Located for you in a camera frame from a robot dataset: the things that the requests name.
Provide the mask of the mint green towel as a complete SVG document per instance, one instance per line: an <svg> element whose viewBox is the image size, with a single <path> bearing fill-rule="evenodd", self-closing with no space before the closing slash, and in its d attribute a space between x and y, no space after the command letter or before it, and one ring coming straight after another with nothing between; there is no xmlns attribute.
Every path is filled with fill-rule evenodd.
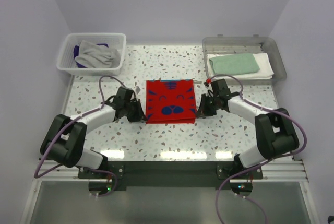
<svg viewBox="0 0 334 224"><path fill-rule="evenodd" d="M251 53L213 56L209 63L215 74L245 75L260 70Z"/></svg>

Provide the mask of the colourful striped towel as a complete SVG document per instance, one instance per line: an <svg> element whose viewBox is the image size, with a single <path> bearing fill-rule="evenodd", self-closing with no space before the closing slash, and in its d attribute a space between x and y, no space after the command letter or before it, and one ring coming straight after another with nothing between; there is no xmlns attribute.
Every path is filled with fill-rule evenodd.
<svg viewBox="0 0 334 224"><path fill-rule="evenodd" d="M193 124L196 112L192 79L146 81L146 123Z"/></svg>

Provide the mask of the white towel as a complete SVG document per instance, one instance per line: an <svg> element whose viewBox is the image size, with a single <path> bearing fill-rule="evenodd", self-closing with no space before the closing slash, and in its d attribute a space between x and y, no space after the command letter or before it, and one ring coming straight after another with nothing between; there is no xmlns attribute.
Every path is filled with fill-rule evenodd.
<svg viewBox="0 0 334 224"><path fill-rule="evenodd" d="M236 77L239 80L269 80L271 79L274 75L274 71L270 65L268 54L267 53L251 53L251 54L253 54L253 56L255 57L255 60L260 67L260 70L252 74L232 75L232 76ZM211 68L209 59L213 56L219 56L219 55L230 55L230 54L207 54L207 56L205 57L205 64L207 64L206 73L207 73L208 78L216 75Z"/></svg>

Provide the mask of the grey towel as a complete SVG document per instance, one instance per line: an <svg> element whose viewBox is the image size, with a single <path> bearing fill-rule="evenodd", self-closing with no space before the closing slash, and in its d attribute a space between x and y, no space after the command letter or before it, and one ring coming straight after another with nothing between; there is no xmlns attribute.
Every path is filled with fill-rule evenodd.
<svg viewBox="0 0 334 224"><path fill-rule="evenodd" d="M73 50L79 68L112 68L119 65L121 55L116 48L106 43L94 44L83 40Z"/></svg>

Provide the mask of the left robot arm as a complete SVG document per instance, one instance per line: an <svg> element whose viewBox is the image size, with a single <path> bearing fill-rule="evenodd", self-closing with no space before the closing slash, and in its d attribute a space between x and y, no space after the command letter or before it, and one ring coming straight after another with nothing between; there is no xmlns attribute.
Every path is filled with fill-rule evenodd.
<svg viewBox="0 0 334 224"><path fill-rule="evenodd" d="M41 161L50 159L68 168L84 167L96 178L105 177L108 158L84 147L86 135L122 117L131 123L147 120L136 92L126 87L119 87L116 95L92 110L72 116L57 115L41 145Z"/></svg>

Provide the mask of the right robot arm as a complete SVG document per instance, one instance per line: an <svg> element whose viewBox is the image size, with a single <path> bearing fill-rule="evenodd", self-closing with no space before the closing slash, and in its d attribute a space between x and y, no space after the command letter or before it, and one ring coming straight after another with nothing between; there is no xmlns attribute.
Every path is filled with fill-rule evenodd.
<svg viewBox="0 0 334 224"><path fill-rule="evenodd" d="M242 91L231 92L225 79L207 79L205 86L211 89L201 95L197 118L214 116L218 110L223 110L242 117L255 127L256 145L234 156L231 175L245 178L252 167L299 148L300 142L286 109L263 108L246 100Z"/></svg>

